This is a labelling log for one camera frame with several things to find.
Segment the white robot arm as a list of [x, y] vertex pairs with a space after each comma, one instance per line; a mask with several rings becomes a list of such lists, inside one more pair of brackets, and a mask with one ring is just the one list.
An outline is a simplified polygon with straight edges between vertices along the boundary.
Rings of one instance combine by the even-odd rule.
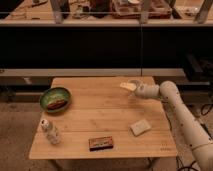
[[213, 138], [185, 105], [174, 82], [164, 81], [160, 85], [150, 85], [138, 80], [131, 80], [122, 82], [120, 87], [139, 98], [166, 101], [176, 114], [185, 141], [201, 171], [213, 171]]

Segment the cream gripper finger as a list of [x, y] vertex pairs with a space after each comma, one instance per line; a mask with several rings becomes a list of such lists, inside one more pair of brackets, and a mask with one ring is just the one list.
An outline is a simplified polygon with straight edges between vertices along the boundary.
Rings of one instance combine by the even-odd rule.
[[124, 89], [127, 89], [129, 91], [135, 91], [135, 89], [137, 88], [135, 84], [133, 84], [133, 83], [125, 83], [125, 82], [121, 83], [120, 87], [124, 88]]

